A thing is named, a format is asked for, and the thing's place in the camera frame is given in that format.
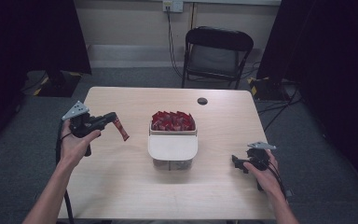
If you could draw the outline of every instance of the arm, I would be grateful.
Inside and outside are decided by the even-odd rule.
[[[66,136],[69,132],[71,131],[69,120],[67,120],[63,124],[62,136]],[[71,173],[86,153],[87,146],[100,134],[101,131],[97,130],[84,138],[76,138],[70,134],[62,139],[61,160],[23,223],[55,223],[57,221]]]
[[[269,150],[266,150],[269,155],[269,161],[278,169],[278,162]],[[261,188],[267,193],[268,199],[272,204],[275,217],[278,224],[298,224],[295,215],[290,209],[289,204],[284,199],[281,192],[280,185],[270,170],[259,171],[251,163],[245,162],[243,164],[257,178]]]

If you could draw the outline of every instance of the cable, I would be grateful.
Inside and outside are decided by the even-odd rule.
[[[298,100],[292,102],[290,105],[295,105],[295,104],[297,104],[297,103],[299,103],[299,102],[301,102],[301,101],[302,101],[302,97],[301,97],[300,99],[298,99]],[[285,104],[285,102],[279,102],[279,103],[275,103],[275,104],[273,104],[273,105],[277,105],[277,104]],[[270,110],[281,109],[281,108],[287,106],[287,105],[281,105],[281,106],[277,106],[277,107],[272,107],[272,108],[270,108],[270,107],[273,106],[273,105],[269,105],[269,106],[267,106],[264,110],[258,111],[257,113],[258,113],[259,115],[263,115],[264,113],[266,113],[266,112],[268,112],[268,111],[270,111]]]
[[[29,87],[26,87],[26,88],[22,89],[21,91],[28,91],[28,90],[31,89],[32,87],[36,86],[37,83],[41,82],[45,76],[46,76],[46,71],[45,71],[45,73],[43,74],[43,76],[42,76],[41,78],[39,78],[39,80],[36,81],[36,83],[32,84],[32,85],[29,86]]]
[[[255,68],[255,65],[258,64],[258,63],[261,63],[261,62],[256,62],[256,63],[252,64],[252,70],[250,70],[250,71],[248,71],[248,72],[245,72],[245,73],[242,73],[243,75],[245,75],[245,74],[247,74],[247,73],[249,73],[249,74],[248,74],[247,76],[245,76],[245,77],[241,77],[241,79],[244,79],[244,78],[250,76],[254,71],[257,71],[257,70],[258,70],[258,67]]]
[[[277,180],[277,182],[278,182],[278,184],[279,184],[279,186],[280,186],[280,188],[281,188],[283,197],[284,197],[284,199],[286,200],[286,190],[284,189],[284,185],[283,185],[283,182],[282,182],[281,177],[280,177],[280,175],[279,175],[278,169],[277,169],[277,168],[274,166],[274,164],[272,164],[272,162],[270,162],[269,160],[268,160],[268,164],[265,164],[265,163],[263,162],[263,160],[261,160],[259,157],[257,157],[257,155],[256,155],[255,153],[253,153],[252,156],[255,157],[258,162],[260,162],[261,164],[263,164],[265,167],[267,167],[267,168],[272,172],[272,174],[275,176],[275,179]]]
[[[66,136],[68,136],[71,133],[68,133],[66,136],[61,137],[62,135],[62,125],[63,125],[63,121],[60,120],[60,126],[58,127],[58,134],[57,134],[57,142],[56,142],[56,165],[58,164],[58,162],[61,159],[61,143],[62,143],[62,139]],[[65,199],[65,204],[66,204],[66,211],[68,213],[68,219],[69,219],[69,223],[70,224],[75,224],[75,220],[74,220],[74,215],[72,214],[72,205],[71,205],[71,201],[69,200],[69,194],[68,194],[68,190],[65,190],[65,194],[63,195],[63,198]]]
[[[176,66],[175,54],[173,51],[174,47],[173,47],[173,40],[172,40],[171,14],[170,14],[171,9],[169,7],[165,7],[165,9],[167,10],[167,18],[168,18],[168,41],[170,43],[170,56],[171,56],[172,68],[175,71],[176,75],[182,77],[183,75],[179,72]]]
[[[282,107],[282,109],[278,112],[277,115],[275,115],[275,117],[269,122],[269,124],[266,126],[266,128],[264,129],[264,132],[266,132],[266,130],[269,128],[269,126],[274,122],[274,120],[279,117],[279,115],[283,112],[284,109],[286,109],[293,101],[293,99],[295,98],[296,96],[296,93],[298,91],[298,86],[296,87],[296,90],[295,90],[295,93],[293,93],[292,97],[290,98],[290,101],[287,103],[287,105],[284,105]]]

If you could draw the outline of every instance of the chair backrest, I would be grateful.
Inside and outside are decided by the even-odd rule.
[[[254,41],[241,31],[200,26],[187,32],[186,49],[189,48],[189,44],[249,52],[254,46]]]

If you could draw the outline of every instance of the red chips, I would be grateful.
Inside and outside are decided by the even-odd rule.
[[[124,130],[123,125],[121,125],[121,122],[118,119],[118,117],[116,117],[116,119],[113,120],[113,123],[115,124],[116,128],[118,129],[118,131],[121,133],[121,136],[123,136],[123,140],[127,141],[127,139],[129,139],[130,136]]]
[[[196,124],[190,114],[181,111],[159,111],[152,116],[153,131],[195,131]]]

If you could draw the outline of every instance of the chair seat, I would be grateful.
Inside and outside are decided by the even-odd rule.
[[[235,78],[238,75],[238,52],[193,46],[187,70],[190,73],[211,73]]]

